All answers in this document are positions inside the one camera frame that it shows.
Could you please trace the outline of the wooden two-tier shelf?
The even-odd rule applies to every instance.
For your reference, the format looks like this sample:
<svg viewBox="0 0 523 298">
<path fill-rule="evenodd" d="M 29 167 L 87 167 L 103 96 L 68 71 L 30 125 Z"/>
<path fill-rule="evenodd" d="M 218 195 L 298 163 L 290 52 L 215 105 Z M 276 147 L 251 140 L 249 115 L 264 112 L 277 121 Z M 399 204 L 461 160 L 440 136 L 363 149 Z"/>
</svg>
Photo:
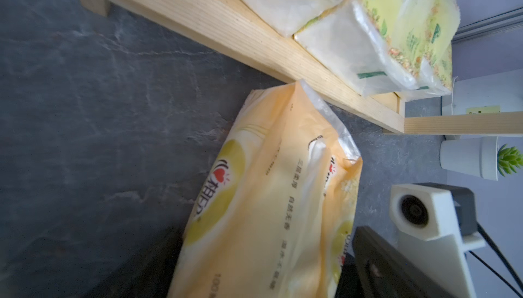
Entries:
<svg viewBox="0 0 523 298">
<path fill-rule="evenodd" d="M 407 118 L 395 94 L 363 97 L 305 49 L 280 36 L 241 0 L 80 0 L 106 16 L 117 4 L 282 82 L 306 80 L 327 102 L 380 126 L 407 135 L 520 135 L 522 113 Z"/>
</svg>

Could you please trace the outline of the orange tissue pack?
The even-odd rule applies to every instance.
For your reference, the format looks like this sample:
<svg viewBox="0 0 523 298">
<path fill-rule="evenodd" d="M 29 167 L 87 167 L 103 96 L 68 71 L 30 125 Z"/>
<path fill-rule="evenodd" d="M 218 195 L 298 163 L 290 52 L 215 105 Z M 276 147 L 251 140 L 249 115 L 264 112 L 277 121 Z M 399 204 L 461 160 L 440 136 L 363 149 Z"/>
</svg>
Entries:
<svg viewBox="0 0 523 298">
<path fill-rule="evenodd" d="M 362 166 L 305 81 L 252 91 L 196 198 L 168 296 L 335 296 Z"/>
</svg>

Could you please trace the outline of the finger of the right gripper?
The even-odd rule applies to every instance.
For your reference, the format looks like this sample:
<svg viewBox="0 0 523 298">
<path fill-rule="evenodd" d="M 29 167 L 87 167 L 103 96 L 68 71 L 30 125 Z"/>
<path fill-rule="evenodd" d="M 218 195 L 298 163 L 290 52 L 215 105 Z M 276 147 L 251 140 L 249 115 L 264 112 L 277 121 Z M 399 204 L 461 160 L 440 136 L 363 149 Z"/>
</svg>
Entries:
<svg viewBox="0 0 523 298">
<path fill-rule="evenodd" d="M 362 298 L 364 291 L 358 276 L 355 258 L 346 254 L 335 298 Z"/>
</svg>

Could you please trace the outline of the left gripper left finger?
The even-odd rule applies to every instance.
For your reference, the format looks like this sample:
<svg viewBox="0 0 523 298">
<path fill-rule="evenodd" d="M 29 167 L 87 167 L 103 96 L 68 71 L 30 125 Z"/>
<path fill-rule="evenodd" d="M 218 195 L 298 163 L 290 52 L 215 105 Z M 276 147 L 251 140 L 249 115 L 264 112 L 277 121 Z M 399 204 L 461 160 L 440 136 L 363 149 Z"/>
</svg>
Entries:
<svg viewBox="0 0 523 298">
<path fill-rule="evenodd" d="M 182 245 L 181 229 L 165 229 L 87 296 L 166 297 Z"/>
</svg>

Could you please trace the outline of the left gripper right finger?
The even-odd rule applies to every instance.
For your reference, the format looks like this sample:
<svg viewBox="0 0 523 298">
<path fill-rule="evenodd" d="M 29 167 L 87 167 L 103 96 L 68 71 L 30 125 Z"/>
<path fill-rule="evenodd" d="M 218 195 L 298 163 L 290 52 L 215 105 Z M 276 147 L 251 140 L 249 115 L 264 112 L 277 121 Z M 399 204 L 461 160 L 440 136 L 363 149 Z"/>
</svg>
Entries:
<svg viewBox="0 0 523 298">
<path fill-rule="evenodd" d="M 370 227 L 357 227 L 353 250 L 364 297 L 451 297 Z"/>
</svg>

